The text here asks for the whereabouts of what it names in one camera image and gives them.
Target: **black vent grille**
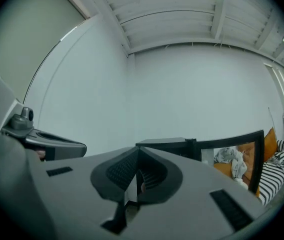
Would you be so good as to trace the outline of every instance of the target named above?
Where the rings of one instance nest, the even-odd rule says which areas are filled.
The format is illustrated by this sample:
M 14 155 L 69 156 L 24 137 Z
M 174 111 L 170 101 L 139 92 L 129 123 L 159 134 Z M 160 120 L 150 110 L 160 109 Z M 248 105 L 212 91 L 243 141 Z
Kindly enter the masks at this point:
M 149 155 L 139 158 L 139 166 L 147 190 L 155 188 L 166 179 L 167 168 Z
M 126 190 L 135 176 L 136 171 L 137 153 L 134 153 L 109 167 L 106 171 L 106 176 L 122 190 Z
M 47 170 L 47 174 L 49 177 L 51 176 L 56 176 L 56 175 L 59 175 L 59 174 L 65 174 L 65 173 L 68 173 L 68 172 L 71 172 L 73 169 L 70 168 L 70 167 L 61 167 L 61 168 L 57 168 L 57 169 L 53 169 L 53 170 Z
M 211 192 L 210 195 L 235 231 L 242 229 L 252 222 L 252 219 L 224 190 Z

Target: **white cloth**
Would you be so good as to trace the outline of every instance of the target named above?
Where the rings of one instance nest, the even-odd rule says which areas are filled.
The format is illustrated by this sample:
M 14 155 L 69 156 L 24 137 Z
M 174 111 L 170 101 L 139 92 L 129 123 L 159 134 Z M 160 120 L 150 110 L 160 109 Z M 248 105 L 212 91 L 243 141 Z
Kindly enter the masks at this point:
M 225 164 L 232 162 L 233 179 L 242 179 L 243 174 L 247 170 L 247 166 L 243 160 L 243 154 L 231 147 L 221 148 L 215 156 L 214 162 Z
M 246 190 L 248 189 L 248 185 L 246 185 L 241 178 L 234 178 L 234 180 L 239 183 Z

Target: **white ceiling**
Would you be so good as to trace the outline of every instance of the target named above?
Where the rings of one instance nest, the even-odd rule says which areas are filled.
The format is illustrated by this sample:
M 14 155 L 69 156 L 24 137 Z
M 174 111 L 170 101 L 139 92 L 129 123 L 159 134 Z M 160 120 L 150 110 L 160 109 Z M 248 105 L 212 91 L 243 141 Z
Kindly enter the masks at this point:
M 284 66 L 284 15 L 272 0 L 72 0 L 101 13 L 127 54 L 178 43 L 213 43 Z

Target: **black slot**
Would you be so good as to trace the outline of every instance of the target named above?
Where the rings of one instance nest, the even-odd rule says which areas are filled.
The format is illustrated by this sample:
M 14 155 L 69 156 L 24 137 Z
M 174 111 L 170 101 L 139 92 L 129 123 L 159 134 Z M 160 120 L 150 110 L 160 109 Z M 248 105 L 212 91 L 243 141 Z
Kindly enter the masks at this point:
M 252 222 L 246 212 L 224 190 L 211 192 L 210 195 L 235 231 Z
M 119 234 L 126 227 L 124 200 L 118 203 L 113 219 L 104 222 L 101 226 L 110 232 Z
M 47 174 L 49 177 L 51 176 L 56 176 L 56 175 L 59 175 L 59 174 L 65 174 L 65 173 L 68 173 L 68 172 L 71 172 L 73 169 L 70 168 L 70 167 L 61 167 L 61 168 L 57 168 L 57 169 L 53 169 L 53 170 L 47 170 Z

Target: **crumpled fabric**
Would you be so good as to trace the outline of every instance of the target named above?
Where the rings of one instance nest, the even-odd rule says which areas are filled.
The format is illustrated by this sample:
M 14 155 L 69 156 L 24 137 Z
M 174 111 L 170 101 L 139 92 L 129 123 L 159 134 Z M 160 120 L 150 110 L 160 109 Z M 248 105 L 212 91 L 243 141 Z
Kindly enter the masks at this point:
M 267 162 L 279 167 L 284 166 L 284 152 L 276 152 Z
M 214 162 L 225 164 L 232 162 L 232 177 L 237 179 L 242 179 L 243 174 L 247 170 L 243 154 L 232 147 L 221 148 L 214 157 Z

